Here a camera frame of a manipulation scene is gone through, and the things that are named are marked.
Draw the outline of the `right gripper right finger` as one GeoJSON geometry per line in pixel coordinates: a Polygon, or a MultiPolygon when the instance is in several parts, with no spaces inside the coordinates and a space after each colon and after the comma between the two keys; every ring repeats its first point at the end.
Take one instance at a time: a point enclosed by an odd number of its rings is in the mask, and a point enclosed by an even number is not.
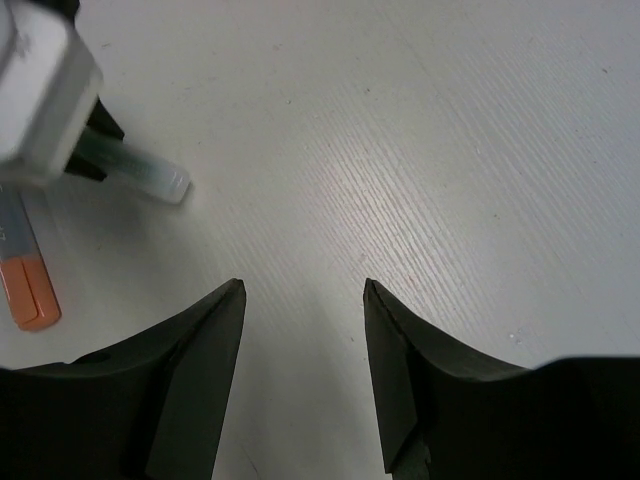
{"type": "Polygon", "coordinates": [[[639,361],[533,369],[421,319],[376,280],[363,292],[377,424],[395,479],[635,479],[639,361]]]}

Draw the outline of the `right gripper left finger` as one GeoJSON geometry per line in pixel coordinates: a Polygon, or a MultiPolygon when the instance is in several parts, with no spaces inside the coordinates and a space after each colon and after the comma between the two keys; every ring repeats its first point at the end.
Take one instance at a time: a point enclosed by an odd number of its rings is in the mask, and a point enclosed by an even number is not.
{"type": "Polygon", "coordinates": [[[2,477],[210,478],[245,307],[232,279],[71,363],[3,370],[2,477]]]}

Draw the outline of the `green clear tube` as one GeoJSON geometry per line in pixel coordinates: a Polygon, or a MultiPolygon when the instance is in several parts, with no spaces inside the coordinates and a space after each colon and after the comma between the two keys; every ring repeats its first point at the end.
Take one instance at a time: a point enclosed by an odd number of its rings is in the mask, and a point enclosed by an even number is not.
{"type": "Polygon", "coordinates": [[[119,182],[156,200],[177,205],[184,199],[191,177],[180,165],[129,144],[87,134],[96,147],[99,166],[109,181],[119,182]]]}

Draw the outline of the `clear tube orange cap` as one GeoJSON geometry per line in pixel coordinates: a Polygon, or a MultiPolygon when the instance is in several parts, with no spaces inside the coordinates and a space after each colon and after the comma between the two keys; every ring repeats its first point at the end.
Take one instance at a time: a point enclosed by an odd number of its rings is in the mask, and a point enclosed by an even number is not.
{"type": "Polygon", "coordinates": [[[1,186],[1,282],[12,319],[35,332],[61,318],[46,265],[17,189],[1,186]]]}

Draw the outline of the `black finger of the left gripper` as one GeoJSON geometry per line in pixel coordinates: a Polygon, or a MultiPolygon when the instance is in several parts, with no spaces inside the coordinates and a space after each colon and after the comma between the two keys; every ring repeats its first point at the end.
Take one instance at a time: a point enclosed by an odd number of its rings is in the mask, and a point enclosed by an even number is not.
{"type": "Polygon", "coordinates": [[[124,139],[124,131],[100,99],[97,100],[85,125],[85,129],[77,145],[74,147],[67,163],[67,173],[92,181],[104,181],[107,178],[107,173],[99,166],[99,156],[96,153],[96,147],[91,147],[87,144],[87,134],[93,134],[100,139],[119,142],[122,142],[124,139]]]}

